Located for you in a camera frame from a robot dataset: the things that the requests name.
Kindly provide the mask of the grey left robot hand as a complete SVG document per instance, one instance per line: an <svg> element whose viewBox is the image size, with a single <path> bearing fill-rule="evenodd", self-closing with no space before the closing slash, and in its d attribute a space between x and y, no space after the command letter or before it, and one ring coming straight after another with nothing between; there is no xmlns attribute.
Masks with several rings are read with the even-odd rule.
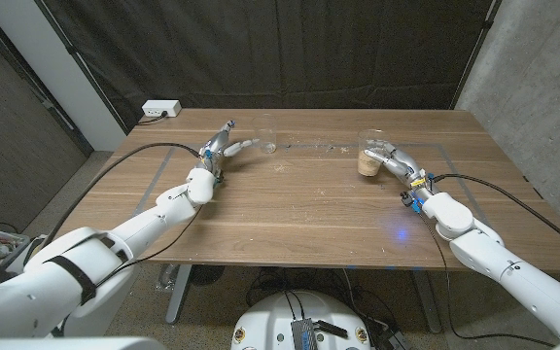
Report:
<svg viewBox="0 0 560 350"><path fill-rule="evenodd" d="M229 143L229 133L234 128L235 121L227 121L221 129L212 136L199 150L199 162L195 166L209 171L218 181L223 180L222 162L224 158L231 158L242 149L257 144L260 139L248 139Z"/></svg>

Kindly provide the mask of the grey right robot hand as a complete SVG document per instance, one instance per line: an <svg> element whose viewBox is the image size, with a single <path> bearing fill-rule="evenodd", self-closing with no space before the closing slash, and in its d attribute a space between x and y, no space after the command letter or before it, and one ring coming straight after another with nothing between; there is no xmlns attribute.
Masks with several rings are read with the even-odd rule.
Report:
<svg viewBox="0 0 560 350"><path fill-rule="evenodd" d="M404 185L417 195L429 198L432 192L428 189L427 173L408 153L389 142L367 146L363 154L382 164L395 175Z"/></svg>

